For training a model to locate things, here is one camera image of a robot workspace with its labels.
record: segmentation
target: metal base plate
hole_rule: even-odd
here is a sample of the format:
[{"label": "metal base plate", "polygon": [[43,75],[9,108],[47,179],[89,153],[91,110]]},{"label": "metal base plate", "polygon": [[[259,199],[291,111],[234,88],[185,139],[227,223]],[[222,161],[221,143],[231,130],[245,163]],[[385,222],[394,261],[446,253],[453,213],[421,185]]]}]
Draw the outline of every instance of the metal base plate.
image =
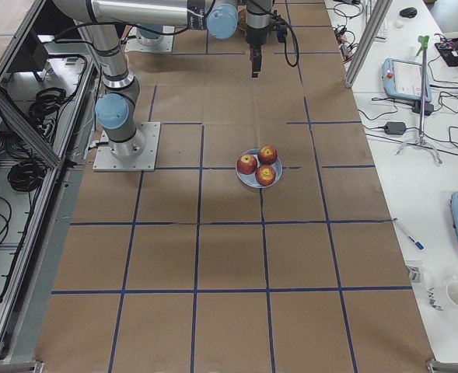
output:
[{"label": "metal base plate", "polygon": [[[163,26],[164,33],[174,33],[175,27],[173,26]],[[135,35],[137,33],[137,28],[133,27],[130,31],[131,35]],[[145,52],[145,53],[171,53],[173,47],[173,36],[164,37],[161,40],[161,43],[147,46],[140,44],[137,39],[130,39],[125,46],[125,52]]]},{"label": "metal base plate", "polygon": [[[94,171],[154,171],[161,123],[139,122],[137,123],[137,130],[142,131],[145,135],[145,147],[141,154],[126,159],[118,159],[113,155],[109,146],[100,146],[94,161]],[[105,132],[103,132],[100,141],[109,141]]]}]

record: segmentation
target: table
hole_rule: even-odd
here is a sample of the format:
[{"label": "table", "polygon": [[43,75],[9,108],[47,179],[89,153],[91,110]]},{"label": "table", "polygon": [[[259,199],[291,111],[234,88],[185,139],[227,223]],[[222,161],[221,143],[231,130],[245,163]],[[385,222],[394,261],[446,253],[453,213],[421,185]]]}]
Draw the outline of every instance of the table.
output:
[{"label": "table", "polygon": [[[336,2],[326,0],[329,7]],[[408,6],[415,6],[418,15],[414,19],[402,19],[398,12]],[[348,5],[341,6],[348,10]],[[333,26],[341,21],[341,17],[329,11]],[[404,27],[395,28],[393,22],[402,19]],[[439,53],[434,43],[439,41],[435,33],[441,33],[440,28],[432,18],[422,0],[394,0],[386,20],[389,27],[389,39],[386,43],[374,42],[368,57],[360,71],[353,92],[358,108],[364,110],[370,117],[379,113],[393,110],[393,104],[386,102],[374,103],[374,96],[385,97],[381,82],[381,66],[386,58],[398,58],[413,61],[420,46],[418,35],[429,35],[428,60],[436,58]],[[348,29],[357,37],[365,25],[362,16],[348,21]],[[431,63],[434,78],[438,80],[458,82],[458,68],[449,68],[439,58]],[[433,89],[433,103],[437,102],[438,90]],[[446,101],[456,108],[455,100]],[[368,127],[383,126],[388,120],[404,121],[407,127],[418,127],[418,115],[399,105],[398,113],[382,116],[376,121],[366,120],[362,123]],[[444,109],[426,118],[425,129],[429,136],[438,139],[448,138],[448,126],[458,127],[458,114]],[[375,131],[365,131],[367,135]],[[386,136],[382,131],[378,135]],[[412,141],[416,132],[408,131],[397,140]],[[416,263],[422,269],[424,284],[414,284],[414,292],[418,300],[426,332],[437,360],[441,362],[458,362],[458,310],[438,312],[428,304],[426,288],[430,288],[442,279],[456,275],[458,277],[458,242],[452,227],[453,218],[449,209],[449,199],[452,192],[458,191],[458,157],[441,154],[443,164],[437,166],[432,155],[421,149],[408,147],[399,155],[396,152],[399,144],[391,141],[368,136],[369,146],[376,164],[381,184],[386,195],[386,201],[391,216],[399,218],[423,244],[425,249],[420,251],[407,236],[397,230],[398,240],[407,263]],[[454,152],[453,146],[441,145],[428,139],[438,148]]]}]

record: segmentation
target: blue joint cap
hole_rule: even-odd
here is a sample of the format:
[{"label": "blue joint cap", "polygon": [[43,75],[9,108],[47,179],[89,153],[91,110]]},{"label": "blue joint cap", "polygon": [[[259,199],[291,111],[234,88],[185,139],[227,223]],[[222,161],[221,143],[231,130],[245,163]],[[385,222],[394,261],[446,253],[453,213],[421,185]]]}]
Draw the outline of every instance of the blue joint cap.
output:
[{"label": "blue joint cap", "polygon": [[107,130],[116,130],[123,126],[130,112],[127,100],[116,93],[101,97],[94,110],[97,120]]},{"label": "blue joint cap", "polygon": [[221,4],[208,14],[208,31],[215,38],[229,39],[237,30],[237,8],[231,4]]}]

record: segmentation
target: apple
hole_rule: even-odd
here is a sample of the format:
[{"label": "apple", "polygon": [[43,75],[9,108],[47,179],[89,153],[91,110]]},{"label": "apple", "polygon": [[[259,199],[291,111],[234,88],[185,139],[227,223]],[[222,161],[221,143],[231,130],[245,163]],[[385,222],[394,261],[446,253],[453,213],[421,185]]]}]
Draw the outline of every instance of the apple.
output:
[{"label": "apple", "polygon": [[244,175],[250,175],[258,167],[258,161],[252,154],[243,154],[237,159],[237,171]]},{"label": "apple", "polygon": [[264,165],[271,165],[277,160],[277,149],[273,145],[265,145],[258,151],[258,160]]},{"label": "apple", "polygon": [[267,187],[275,181],[276,173],[272,166],[262,165],[257,168],[255,176],[261,186]]}]

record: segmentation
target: plate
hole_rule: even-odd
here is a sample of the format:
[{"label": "plate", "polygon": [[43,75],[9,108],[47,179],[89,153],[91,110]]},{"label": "plate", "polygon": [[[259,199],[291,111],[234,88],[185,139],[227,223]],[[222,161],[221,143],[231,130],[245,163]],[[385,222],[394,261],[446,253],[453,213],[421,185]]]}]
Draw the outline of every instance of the plate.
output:
[{"label": "plate", "polygon": [[[258,160],[258,152],[259,151],[260,151],[259,148],[250,149],[250,150],[244,152],[243,154],[241,154],[240,156],[242,156],[244,154],[252,154],[252,155],[254,155],[255,158],[257,159],[258,167],[259,167],[260,166],[260,161]],[[272,185],[274,185],[275,183],[277,183],[279,181],[279,179],[281,178],[281,176],[282,176],[282,163],[281,163],[281,160],[279,158],[277,158],[277,160],[274,163],[272,163],[270,166],[272,166],[272,168],[275,171],[275,180],[270,185],[267,185],[267,186],[260,185],[257,182],[257,178],[255,176],[255,173],[251,173],[250,175],[244,175],[243,173],[240,173],[237,170],[237,167],[236,167],[237,177],[239,177],[239,179],[249,187],[257,188],[257,189],[268,188],[268,187],[271,187]]]}]

